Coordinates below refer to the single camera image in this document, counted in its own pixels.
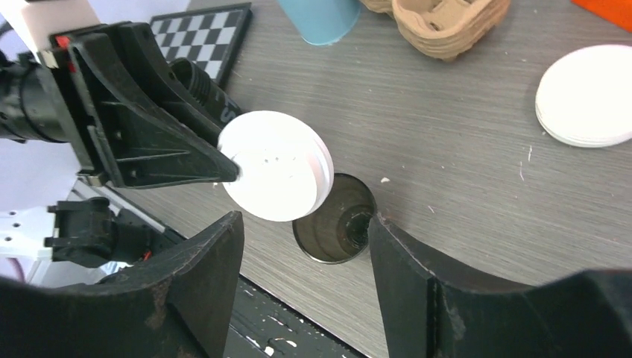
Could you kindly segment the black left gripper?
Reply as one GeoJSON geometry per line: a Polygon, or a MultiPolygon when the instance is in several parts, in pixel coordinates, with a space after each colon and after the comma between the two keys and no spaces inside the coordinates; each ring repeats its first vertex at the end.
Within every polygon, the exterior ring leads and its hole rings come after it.
{"type": "Polygon", "coordinates": [[[55,32],[43,50],[1,53],[1,138],[70,144],[80,173],[94,146],[124,188],[233,182],[238,166],[218,149],[219,127],[176,79],[141,22],[55,32]]]}

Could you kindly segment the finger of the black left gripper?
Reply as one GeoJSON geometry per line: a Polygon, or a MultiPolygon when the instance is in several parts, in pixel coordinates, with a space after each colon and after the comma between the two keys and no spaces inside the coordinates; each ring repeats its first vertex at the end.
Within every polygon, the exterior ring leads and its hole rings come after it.
{"type": "Polygon", "coordinates": [[[219,87],[202,68],[186,58],[177,58],[170,63],[176,79],[191,93],[209,115],[211,121],[222,131],[243,110],[219,87]]]}

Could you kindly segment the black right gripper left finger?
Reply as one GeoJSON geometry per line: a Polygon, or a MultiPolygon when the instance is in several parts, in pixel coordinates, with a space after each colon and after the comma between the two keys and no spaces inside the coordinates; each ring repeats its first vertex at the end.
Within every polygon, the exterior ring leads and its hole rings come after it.
{"type": "Polygon", "coordinates": [[[1,280],[3,357],[221,357],[244,250],[242,214],[98,283],[1,280]]]}

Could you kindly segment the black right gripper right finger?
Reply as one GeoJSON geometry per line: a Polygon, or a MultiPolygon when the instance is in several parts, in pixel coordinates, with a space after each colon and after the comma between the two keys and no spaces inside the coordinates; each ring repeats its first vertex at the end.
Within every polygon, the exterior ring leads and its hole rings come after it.
{"type": "Polygon", "coordinates": [[[529,286],[478,270],[382,216],[368,228],[391,357],[629,357],[631,271],[529,286]]]}

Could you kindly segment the white coffee cup lid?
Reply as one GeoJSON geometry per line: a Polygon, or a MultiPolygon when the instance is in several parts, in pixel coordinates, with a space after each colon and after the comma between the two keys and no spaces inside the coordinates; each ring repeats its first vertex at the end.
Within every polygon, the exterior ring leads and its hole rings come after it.
{"type": "Polygon", "coordinates": [[[329,149],[311,127],[288,114],[242,114],[222,130],[218,149],[239,169],[233,182],[224,183],[228,196],[261,219],[300,219],[317,210],[332,189],[329,149]]]}

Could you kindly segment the black paper coffee cup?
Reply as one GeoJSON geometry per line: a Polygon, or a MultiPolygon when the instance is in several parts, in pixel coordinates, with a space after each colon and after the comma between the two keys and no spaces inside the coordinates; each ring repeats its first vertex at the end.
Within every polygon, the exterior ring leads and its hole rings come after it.
{"type": "Polygon", "coordinates": [[[295,241],[307,257],[318,263],[348,262],[367,250],[367,231],[376,209],[374,195],[362,180],[336,173],[323,204],[292,222],[295,241]]]}

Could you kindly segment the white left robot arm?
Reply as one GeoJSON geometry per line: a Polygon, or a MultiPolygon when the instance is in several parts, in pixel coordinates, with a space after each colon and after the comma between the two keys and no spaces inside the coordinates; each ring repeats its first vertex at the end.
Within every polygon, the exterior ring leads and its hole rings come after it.
{"type": "MultiPolygon", "coordinates": [[[[240,108],[199,66],[167,62],[150,26],[51,26],[20,34],[31,51],[1,60],[1,137],[68,143],[91,186],[128,189],[233,182],[218,148],[240,108]]],[[[1,254],[97,268],[148,260],[177,244],[104,197],[1,212],[1,254]]]]}

